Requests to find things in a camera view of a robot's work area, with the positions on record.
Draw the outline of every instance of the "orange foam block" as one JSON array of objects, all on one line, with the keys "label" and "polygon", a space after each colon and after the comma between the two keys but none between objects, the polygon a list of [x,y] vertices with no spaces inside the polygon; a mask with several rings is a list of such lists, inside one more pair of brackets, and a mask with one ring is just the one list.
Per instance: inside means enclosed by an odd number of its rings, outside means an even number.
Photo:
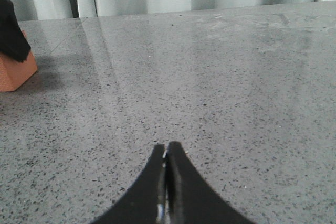
[{"label": "orange foam block", "polygon": [[14,91],[37,71],[33,53],[27,60],[18,62],[0,52],[0,92]]}]

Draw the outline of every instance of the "table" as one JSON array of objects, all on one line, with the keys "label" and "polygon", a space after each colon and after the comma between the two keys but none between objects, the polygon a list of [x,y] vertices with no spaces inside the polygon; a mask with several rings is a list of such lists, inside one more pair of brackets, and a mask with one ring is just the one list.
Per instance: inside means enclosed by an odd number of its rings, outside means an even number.
[{"label": "table", "polygon": [[1,222],[89,223],[157,143],[257,223],[334,223],[336,2],[20,22],[0,93]]}]

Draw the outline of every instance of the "black cloth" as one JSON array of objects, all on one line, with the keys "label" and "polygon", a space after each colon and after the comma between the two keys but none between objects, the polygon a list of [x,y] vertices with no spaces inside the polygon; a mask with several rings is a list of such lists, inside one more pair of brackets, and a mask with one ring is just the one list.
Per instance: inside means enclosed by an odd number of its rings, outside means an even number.
[{"label": "black cloth", "polygon": [[16,61],[27,59],[30,45],[23,36],[10,0],[0,0],[0,52]]}]

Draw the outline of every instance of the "black object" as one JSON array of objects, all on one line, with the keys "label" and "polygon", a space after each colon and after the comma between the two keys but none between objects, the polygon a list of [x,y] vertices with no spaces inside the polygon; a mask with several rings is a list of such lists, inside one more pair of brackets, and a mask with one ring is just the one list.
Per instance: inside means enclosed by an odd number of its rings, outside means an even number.
[{"label": "black object", "polygon": [[10,0],[0,0],[0,51],[19,62],[26,60],[30,51]]},{"label": "black object", "polygon": [[163,224],[166,188],[173,224],[253,224],[197,172],[179,142],[157,145],[125,195],[93,224]]}]

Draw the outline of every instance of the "granite countertop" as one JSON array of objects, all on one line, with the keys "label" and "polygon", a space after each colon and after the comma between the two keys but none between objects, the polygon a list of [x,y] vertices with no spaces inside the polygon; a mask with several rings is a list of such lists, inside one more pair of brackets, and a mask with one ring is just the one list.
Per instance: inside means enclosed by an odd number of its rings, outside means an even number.
[{"label": "granite countertop", "polygon": [[335,223],[336,2],[21,22],[1,223],[89,223],[180,141],[257,223]]}]

